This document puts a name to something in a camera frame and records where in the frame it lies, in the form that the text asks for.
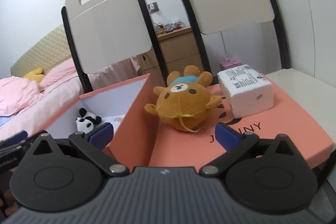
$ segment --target panda plush toy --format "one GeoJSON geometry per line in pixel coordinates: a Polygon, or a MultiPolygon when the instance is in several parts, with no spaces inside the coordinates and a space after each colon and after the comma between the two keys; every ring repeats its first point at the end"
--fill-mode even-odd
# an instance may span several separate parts
{"type": "Polygon", "coordinates": [[[79,115],[76,119],[77,131],[88,134],[94,127],[101,123],[101,117],[88,112],[84,107],[79,109],[79,115]]]}
{"type": "Polygon", "coordinates": [[[84,132],[85,134],[88,134],[94,128],[93,123],[90,120],[84,118],[77,118],[76,124],[77,124],[77,131],[84,132]]]}

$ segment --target white tissue package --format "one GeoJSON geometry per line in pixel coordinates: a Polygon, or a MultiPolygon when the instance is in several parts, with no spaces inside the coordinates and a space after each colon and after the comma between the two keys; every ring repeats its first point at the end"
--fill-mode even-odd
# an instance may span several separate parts
{"type": "Polygon", "coordinates": [[[272,83],[248,65],[220,71],[218,81],[235,118],[273,107],[272,83]]]}

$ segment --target pink bedsheet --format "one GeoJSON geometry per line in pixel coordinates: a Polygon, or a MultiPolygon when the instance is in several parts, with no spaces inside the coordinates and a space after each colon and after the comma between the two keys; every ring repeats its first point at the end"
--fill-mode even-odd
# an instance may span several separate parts
{"type": "Polygon", "coordinates": [[[0,79],[0,116],[14,115],[41,97],[35,81],[15,76],[0,79]]]}
{"type": "MultiPolygon", "coordinates": [[[[97,90],[138,75],[130,59],[127,59],[88,76],[93,89],[97,90]]],[[[27,131],[31,136],[47,128],[59,113],[64,112],[79,100],[83,89],[77,74],[74,73],[52,84],[41,94],[37,102],[21,110],[0,127],[0,140],[9,138],[21,130],[27,131]]]]}

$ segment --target wooden nightstand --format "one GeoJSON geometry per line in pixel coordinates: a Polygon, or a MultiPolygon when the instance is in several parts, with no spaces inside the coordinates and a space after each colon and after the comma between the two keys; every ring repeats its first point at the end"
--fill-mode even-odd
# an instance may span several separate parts
{"type": "MultiPolygon", "coordinates": [[[[201,57],[190,27],[161,34],[157,37],[168,72],[179,71],[183,74],[187,65],[195,65],[203,71],[201,57]]],[[[137,56],[139,65],[144,74],[151,73],[154,84],[165,86],[153,48],[137,56]]]]}

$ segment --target yellow plush toy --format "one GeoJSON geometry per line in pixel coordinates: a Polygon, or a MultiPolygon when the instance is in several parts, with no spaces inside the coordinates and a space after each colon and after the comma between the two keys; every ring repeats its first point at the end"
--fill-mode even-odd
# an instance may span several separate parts
{"type": "Polygon", "coordinates": [[[145,110],[175,129],[197,132],[196,127],[208,117],[210,110],[222,103],[221,96],[211,96],[207,89],[211,82],[211,73],[201,73],[195,66],[187,66],[182,77],[173,71],[167,78],[167,88],[154,88],[159,96],[157,104],[147,104],[145,110]]]}
{"type": "Polygon", "coordinates": [[[30,71],[28,72],[25,76],[23,76],[22,78],[26,78],[28,80],[31,81],[35,81],[37,83],[41,83],[42,79],[44,78],[45,75],[42,74],[43,73],[43,69],[42,68],[38,68],[36,70],[30,71]]]}

